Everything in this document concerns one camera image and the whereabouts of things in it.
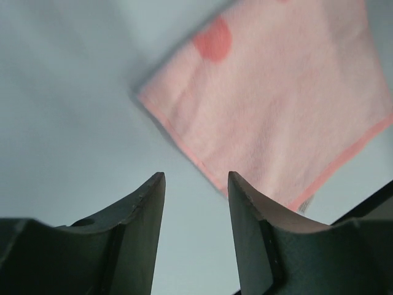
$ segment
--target gray background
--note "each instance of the gray background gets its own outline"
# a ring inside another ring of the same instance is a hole
[[[0,0],[0,216],[69,225],[164,171],[153,295],[229,295],[239,282],[228,203],[130,92],[226,1],[163,2]],[[393,88],[393,2],[368,9]],[[330,223],[389,182],[392,150],[391,127],[326,183],[307,216]]]

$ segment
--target red spot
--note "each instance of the red spot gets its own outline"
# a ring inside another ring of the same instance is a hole
[[[218,17],[203,33],[197,34],[192,40],[203,58],[211,61],[222,61],[232,47],[232,34],[227,22]]]

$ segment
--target pink towel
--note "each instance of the pink towel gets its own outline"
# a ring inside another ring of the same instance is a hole
[[[234,170],[297,210],[393,122],[363,0],[244,0],[140,99],[227,193]]]

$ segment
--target pink cloth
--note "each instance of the pink cloth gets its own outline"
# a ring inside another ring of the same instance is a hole
[[[244,0],[140,99],[225,194],[230,170],[291,210],[393,122],[363,0]]]

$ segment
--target towel hem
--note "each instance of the towel hem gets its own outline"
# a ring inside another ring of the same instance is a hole
[[[378,134],[393,124],[393,114],[388,115],[385,119],[378,122],[368,129],[359,140],[350,147],[345,149],[327,168],[300,194],[293,202],[289,203],[288,209],[296,211],[307,201],[313,194],[320,189],[326,181],[346,162],[350,161],[354,156],[363,150],[363,148]]]
[[[220,190],[226,197],[228,197],[228,189],[226,185],[220,183],[218,178],[205,166],[205,164],[194,154],[194,152],[183,142],[182,138],[177,134],[177,131],[171,125],[168,118],[150,101],[149,97],[141,95],[141,101],[145,108],[157,118],[157,120],[164,126],[166,131],[172,136],[172,139],[177,144],[179,149],[197,166]],[[327,168],[309,185],[294,201],[290,202],[288,209],[297,211],[303,202],[307,201],[316,191],[325,184],[325,182],[346,162],[350,161],[357,155],[376,135],[387,129],[393,124],[393,113],[387,116],[382,121],[378,122],[370,129],[368,129],[359,140],[345,149],[334,161],[332,161]]]

